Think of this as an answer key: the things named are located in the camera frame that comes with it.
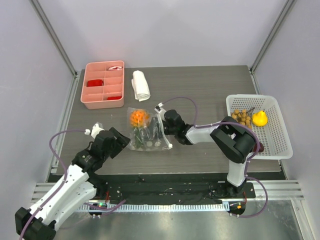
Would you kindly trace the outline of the fake longan bunch with stem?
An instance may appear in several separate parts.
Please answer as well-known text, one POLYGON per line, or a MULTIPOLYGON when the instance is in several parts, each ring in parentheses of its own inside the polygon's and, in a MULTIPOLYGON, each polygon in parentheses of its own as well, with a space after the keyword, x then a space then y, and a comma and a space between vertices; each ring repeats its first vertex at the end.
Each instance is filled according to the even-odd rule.
POLYGON ((239 124, 248 127, 249 129, 252 129, 253 123, 252 123, 252 117, 254 113, 255 108, 252 107, 250 109, 235 109, 231 113, 231 117, 236 120, 239 124))

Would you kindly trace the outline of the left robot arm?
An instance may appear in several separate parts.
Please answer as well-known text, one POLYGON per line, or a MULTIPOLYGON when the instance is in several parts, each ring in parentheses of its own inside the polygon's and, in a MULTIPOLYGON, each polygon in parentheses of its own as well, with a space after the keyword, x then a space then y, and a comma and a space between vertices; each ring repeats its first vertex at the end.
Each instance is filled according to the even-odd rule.
POLYGON ((91 136, 88 147, 78 152, 69 166, 62 160, 62 177, 36 203, 15 213, 16 232, 21 240, 52 240, 63 222, 80 206, 102 199, 108 184, 96 174, 105 161, 115 158, 130 139, 114 127, 105 130, 96 123, 80 133, 91 136))

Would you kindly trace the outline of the orange fake pineapple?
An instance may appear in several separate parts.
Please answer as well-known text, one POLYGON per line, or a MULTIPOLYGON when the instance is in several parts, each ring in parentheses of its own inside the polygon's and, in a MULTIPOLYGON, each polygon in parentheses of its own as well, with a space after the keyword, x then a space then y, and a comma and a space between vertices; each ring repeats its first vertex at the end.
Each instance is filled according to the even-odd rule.
POLYGON ((134 109, 129 116, 132 129, 132 141, 135 149, 141 148, 143 144, 142 130, 149 126, 150 114, 145 109, 134 109))

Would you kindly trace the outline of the yellow fake pear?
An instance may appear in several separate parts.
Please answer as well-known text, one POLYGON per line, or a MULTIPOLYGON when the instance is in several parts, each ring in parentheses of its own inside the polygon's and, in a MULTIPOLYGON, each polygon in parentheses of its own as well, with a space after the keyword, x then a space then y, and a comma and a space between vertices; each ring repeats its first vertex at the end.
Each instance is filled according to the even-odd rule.
POLYGON ((268 117, 264 110, 252 115, 252 123, 257 127, 264 127, 268 123, 268 117))

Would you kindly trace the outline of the polka dot zip top bag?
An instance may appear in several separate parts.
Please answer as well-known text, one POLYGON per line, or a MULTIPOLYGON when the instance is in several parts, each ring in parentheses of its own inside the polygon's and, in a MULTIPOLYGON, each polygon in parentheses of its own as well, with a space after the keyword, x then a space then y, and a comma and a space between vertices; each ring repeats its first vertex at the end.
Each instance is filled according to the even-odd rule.
POLYGON ((134 148, 134 142, 132 139, 132 128, 130 126, 130 113, 134 109, 139 108, 129 107, 127 109, 128 135, 130 138, 130 143, 127 145, 127 147, 132 151, 139 152, 168 151, 172 149, 173 144, 171 143, 170 138, 167 137, 164 133, 164 125, 162 119, 160 118, 160 115, 157 113, 150 113, 149 111, 149 125, 148 127, 144 127, 141 131, 143 146, 139 149, 134 148))

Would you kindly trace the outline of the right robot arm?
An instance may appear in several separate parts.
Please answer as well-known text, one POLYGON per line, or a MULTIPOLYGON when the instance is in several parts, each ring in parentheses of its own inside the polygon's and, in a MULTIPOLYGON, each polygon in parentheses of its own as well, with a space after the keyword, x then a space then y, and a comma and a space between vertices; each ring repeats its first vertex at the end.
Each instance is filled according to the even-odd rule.
POLYGON ((217 196, 236 198, 244 191, 247 181, 248 160, 260 150, 258 137, 248 127, 238 123, 231 116, 207 125, 191 125, 183 121, 176 110, 162 115, 164 134, 174 136, 182 145, 215 143, 229 160, 226 181, 217 196))

